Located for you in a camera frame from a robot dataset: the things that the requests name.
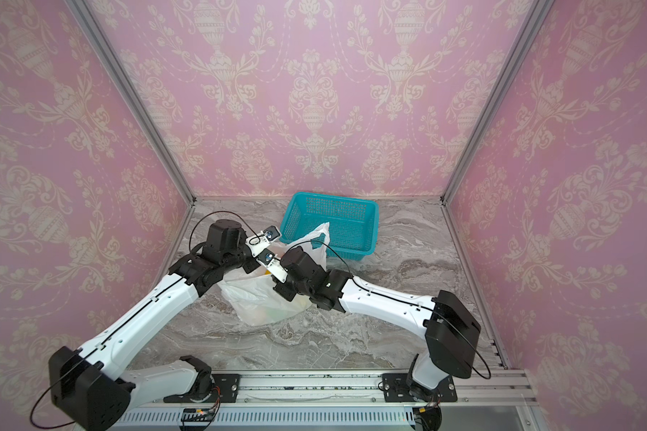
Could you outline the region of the white plastic bag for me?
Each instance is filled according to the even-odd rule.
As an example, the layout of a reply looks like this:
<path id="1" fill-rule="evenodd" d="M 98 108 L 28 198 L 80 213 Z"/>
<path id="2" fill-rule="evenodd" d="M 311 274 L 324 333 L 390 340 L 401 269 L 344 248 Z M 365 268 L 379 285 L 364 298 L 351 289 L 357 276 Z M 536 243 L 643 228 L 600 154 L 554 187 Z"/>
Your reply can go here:
<path id="1" fill-rule="evenodd" d="M 291 244 L 282 241 L 284 235 L 268 246 L 278 258 L 293 244 L 302 244 L 303 250 L 326 269 L 326 247 L 329 244 L 330 224 L 320 224 L 313 231 L 298 238 Z M 280 296 L 275 290 L 276 282 L 271 278 L 268 269 L 260 267 L 250 274 L 243 269 L 236 269 L 227 274 L 217 286 L 223 298 L 233 306 L 239 319 L 250 326 L 262 326 L 287 320 L 301 314 L 312 306 L 307 296 L 295 295 L 292 301 Z"/>

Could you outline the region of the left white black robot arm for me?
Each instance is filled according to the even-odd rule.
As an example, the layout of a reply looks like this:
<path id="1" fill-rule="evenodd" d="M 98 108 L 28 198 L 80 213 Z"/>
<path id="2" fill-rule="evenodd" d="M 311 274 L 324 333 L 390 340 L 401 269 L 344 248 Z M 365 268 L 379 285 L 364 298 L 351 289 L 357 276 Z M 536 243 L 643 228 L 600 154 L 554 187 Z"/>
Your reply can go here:
<path id="1" fill-rule="evenodd" d="M 252 245 L 260 237 L 234 220 L 220 219 L 207 239 L 179 258 L 159 283 L 115 323 L 76 349 L 62 347 L 49 359 L 52 404 L 85 430 L 107 430 L 127 411 L 170 396 L 204 402 L 218 389 L 210 366 L 182 356 L 140 371 L 129 364 L 169 321 L 201 299 L 234 269 L 259 264 Z"/>

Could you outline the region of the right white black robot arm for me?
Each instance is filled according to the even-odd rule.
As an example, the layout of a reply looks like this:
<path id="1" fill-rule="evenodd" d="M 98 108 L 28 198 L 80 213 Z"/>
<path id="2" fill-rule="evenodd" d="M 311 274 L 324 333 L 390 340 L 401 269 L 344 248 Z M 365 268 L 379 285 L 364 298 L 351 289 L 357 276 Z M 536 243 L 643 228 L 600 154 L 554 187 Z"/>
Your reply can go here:
<path id="1" fill-rule="evenodd" d="M 305 296 L 319 309 L 363 314 L 423 339 L 426 349 L 413 359 L 406 380 L 415 399 L 437 402 L 440 386 L 451 378 L 469 378 L 481 357 L 481 325 L 449 291 L 413 296 L 380 287 L 349 271 L 323 269 L 300 246 L 266 260 L 266 269 L 276 293 L 289 302 Z"/>

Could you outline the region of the teal plastic basket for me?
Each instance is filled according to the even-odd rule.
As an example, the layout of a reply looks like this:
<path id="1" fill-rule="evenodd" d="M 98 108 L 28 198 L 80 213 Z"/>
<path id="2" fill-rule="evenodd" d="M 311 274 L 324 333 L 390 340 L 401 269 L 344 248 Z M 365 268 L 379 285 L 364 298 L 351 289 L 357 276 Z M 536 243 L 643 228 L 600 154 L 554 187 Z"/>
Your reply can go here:
<path id="1" fill-rule="evenodd" d="M 379 206 L 373 200 L 313 192 L 293 195 L 280 225 L 283 242 L 295 242 L 329 224 L 330 246 L 345 260 L 360 261 L 377 246 Z"/>

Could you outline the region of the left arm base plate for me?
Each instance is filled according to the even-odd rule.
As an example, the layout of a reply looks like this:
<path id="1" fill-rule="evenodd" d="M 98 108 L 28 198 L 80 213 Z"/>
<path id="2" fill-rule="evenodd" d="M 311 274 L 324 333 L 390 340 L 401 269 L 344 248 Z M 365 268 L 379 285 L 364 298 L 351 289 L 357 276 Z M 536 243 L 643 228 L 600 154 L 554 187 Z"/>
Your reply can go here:
<path id="1" fill-rule="evenodd" d="M 163 398 L 164 403 L 208 403 L 213 404 L 217 400 L 221 403 L 232 404 L 237 402 L 240 381 L 239 374 L 217 374 L 212 375 L 213 384 L 211 389 L 204 395 L 191 395 L 189 393 L 171 395 Z"/>

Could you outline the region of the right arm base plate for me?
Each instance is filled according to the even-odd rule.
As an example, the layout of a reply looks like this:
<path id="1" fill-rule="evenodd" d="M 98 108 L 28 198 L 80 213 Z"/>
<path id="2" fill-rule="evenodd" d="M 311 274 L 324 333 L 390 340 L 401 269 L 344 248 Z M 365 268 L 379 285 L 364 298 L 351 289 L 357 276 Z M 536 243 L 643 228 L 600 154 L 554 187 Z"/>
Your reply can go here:
<path id="1" fill-rule="evenodd" d="M 451 376 L 444 378 L 436 388 L 429 390 L 413 382 L 408 374 L 386 373 L 381 375 L 381 382 L 377 388 L 384 394 L 386 402 L 431 404 L 458 401 L 456 386 Z"/>

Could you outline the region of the aluminium front rail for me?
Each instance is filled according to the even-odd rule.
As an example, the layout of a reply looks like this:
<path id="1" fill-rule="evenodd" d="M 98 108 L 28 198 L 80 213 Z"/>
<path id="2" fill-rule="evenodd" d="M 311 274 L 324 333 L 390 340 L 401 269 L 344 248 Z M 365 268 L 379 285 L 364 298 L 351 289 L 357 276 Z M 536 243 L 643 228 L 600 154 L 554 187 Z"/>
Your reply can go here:
<path id="1" fill-rule="evenodd" d="M 457 402 L 386 402 L 381 375 L 403 370 L 238 371 L 232 404 L 164 403 L 127 411 L 115 430 L 545 430 L 521 371 L 453 380 Z"/>

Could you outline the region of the left aluminium corner post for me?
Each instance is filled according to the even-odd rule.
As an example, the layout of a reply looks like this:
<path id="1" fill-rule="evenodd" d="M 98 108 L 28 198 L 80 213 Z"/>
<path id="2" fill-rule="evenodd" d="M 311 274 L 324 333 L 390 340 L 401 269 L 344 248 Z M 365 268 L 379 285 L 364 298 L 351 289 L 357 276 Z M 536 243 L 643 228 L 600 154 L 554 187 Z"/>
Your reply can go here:
<path id="1" fill-rule="evenodd" d="M 193 207 L 196 202 L 195 194 L 183 175 L 179 164 L 175 161 L 172 152 L 163 140 L 159 127 L 152 119 L 149 110 L 126 72 L 119 55 L 116 53 L 113 45 L 111 45 L 95 17 L 93 9 L 91 9 L 86 1 L 66 0 L 65 4 L 68 6 L 71 14 L 73 14 L 84 36 L 86 36 L 86 39 L 108 73 L 111 82 L 113 82 L 118 93 L 138 122 L 140 130 L 149 141 L 149 144 L 155 151 L 163 167 L 165 167 L 165 170 L 183 197 L 183 200 L 190 207 Z"/>

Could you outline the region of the aluminium corner post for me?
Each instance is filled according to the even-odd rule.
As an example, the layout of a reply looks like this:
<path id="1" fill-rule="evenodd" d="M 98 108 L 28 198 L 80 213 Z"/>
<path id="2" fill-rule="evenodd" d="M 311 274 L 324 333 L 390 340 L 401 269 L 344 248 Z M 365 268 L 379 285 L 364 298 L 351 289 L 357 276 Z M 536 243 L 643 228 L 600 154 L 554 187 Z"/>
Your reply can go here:
<path id="1" fill-rule="evenodd" d="M 111 82 L 113 82 L 118 93 L 138 122 L 140 130 L 149 141 L 149 144 L 155 151 L 163 167 L 165 167 L 165 170 L 183 197 L 183 200 L 190 207 L 193 207 L 196 202 L 195 194 L 183 175 L 179 164 L 175 161 L 172 152 L 163 140 L 159 127 L 152 119 L 149 110 L 126 72 L 119 55 L 116 53 L 113 45 L 111 45 L 95 17 L 93 9 L 91 9 L 86 1 L 66 0 L 65 4 L 68 6 L 71 14 L 73 14 L 84 36 L 86 36 L 86 39 L 108 73 Z"/>
<path id="2" fill-rule="evenodd" d="M 449 178 L 448 186 L 442 196 L 444 207 L 447 207 L 458 195 L 460 184 L 554 3 L 554 0 L 537 0 L 532 3 L 518 36 L 504 61 L 503 69 L 495 81 L 494 88 L 486 100 L 485 107 L 483 107 L 465 149 L 458 158 L 455 170 Z"/>

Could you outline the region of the right aluminium corner post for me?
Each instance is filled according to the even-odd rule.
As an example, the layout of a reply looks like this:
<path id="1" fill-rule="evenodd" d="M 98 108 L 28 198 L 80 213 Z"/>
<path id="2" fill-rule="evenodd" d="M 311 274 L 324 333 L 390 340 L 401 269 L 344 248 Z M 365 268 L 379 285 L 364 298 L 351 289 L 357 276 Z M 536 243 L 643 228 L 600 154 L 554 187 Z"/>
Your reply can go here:
<path id="1" fill-rule="evenodd" d="M 518 36 L 504 61 L 503 69 L 495 81 L 494 88 L 486 100 L 485 107 L 483 107 L 465 149 L 458 158 L 455 170 L 449 178 L 448 186 L 442 196 L 444 207 L 447 207 L 458 195 L 460 184 L 554 3 L 554 0 L 537 0 L 532 3 Z"/>

